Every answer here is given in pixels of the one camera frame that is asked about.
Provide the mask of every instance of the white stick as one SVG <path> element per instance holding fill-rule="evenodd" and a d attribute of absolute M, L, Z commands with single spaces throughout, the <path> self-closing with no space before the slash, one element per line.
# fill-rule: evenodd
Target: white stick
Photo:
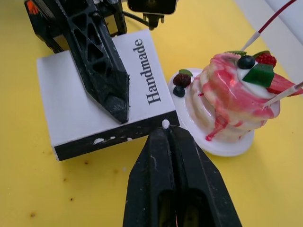
<path fill-rule="evenodd" d="M 256 39 L 260 36 L 259 32 L 255 32 L 252 37 L 245 43 L 244 47 L 242 47 L 241 51 L 244 51 L 247 47 L 249 47 Z"/>
<path fill-rule="evenodd" d="M 276 95 L 266 103 L 264 103 L 264 107 L 273 104 L 274 102 L 281 100 L 282 98 L 285 98 L 287 96 L 292 95 L 293 93 L 296 93 L 301 87 L 303 87 L 303 82 L 293 85 L 290 88 L 286 89 L 285 91 L 281 92 L 280 94 Z"/>

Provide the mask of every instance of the yellow surface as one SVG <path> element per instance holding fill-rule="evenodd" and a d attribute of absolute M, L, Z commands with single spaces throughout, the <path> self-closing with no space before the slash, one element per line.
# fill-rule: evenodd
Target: yellow surface
<path fill-rule="evenodd" d="M 131 19 L 127 25 L 129 32 L 144 28 Z M 253 32 L 232 0 L 182 0 L 152 36 L 168 80 L 240 49 Z M 248 51 L 266 48 L 259 39 Z M 146 138 L 57 162 L 36 72 L 36 59 L 51 53 L 33 33 L 23 1 L 1 0 L 0 227 L 119 227 L 128 175 Z M 285 75 L 280 65 L 276 72 Z M 302 116 L 302 97 L 287 98 L 246 154 L 210 156 L 243 226 L 302 226 Z"/>

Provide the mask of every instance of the robotic arm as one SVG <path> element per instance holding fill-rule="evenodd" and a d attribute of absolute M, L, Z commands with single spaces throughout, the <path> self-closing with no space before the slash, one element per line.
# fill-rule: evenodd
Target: robotic arm
<path fill-rule="evenodd" d="M 55 53 L 65 49 L 58 41 L 64 37 L 85 89 L 120 123 L 128 121 L 129 75 L 111 37 L 127 32 L 125 16 L 153 30 L 176 4 L 177 0 L 128 0 L 131 10 L 143 12 L 143 20 L 123 12 L 121 0 L 25 1 L 35 34 Z"/>
<path fill-rule="evenodd" d="M 241 227 L 219 170 L 178 126 L 152 131 L 128 180 L 123 227 Z"/>

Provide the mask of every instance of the mint leaf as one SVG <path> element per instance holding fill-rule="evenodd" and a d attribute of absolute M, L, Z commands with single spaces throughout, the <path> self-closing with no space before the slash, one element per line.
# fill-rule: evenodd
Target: mint leaf
<path fill-rule="evenodd" d="M 247 54 L 247 52 L 245 52 L 245 51 L 226 51 L 225 53 L 233 53 L 233 54 L 238 54 L 241 56 L 244 56 Z"/>
<path fill-rule="evenodd" d="M 262 87 L 270 87 L 274 76 L 274 67 L 272 65 L 259 63 L 242 80 Z"/>
<path fill-rule="evenodd" d="M 179 73 L 186 74 L 186 75 L 189 75 L 191 77 L 193 76 L 193 74 L 191 73 L 191 71 L 185 70 L 185 69 L 179 70 Z"/>

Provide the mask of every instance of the white box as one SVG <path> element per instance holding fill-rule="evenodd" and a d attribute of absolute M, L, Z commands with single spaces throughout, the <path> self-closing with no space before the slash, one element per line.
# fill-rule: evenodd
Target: white box
<path fill-rule="evenodd" d="M 149 30 L 113 41 L 130 76 L 129 121 L 125 124 L 86 92 L 69 51 L 37 60 L 51 145 L 58 160 L 146 136 L 161 127 L 164 119 L 179 125 Z"/>

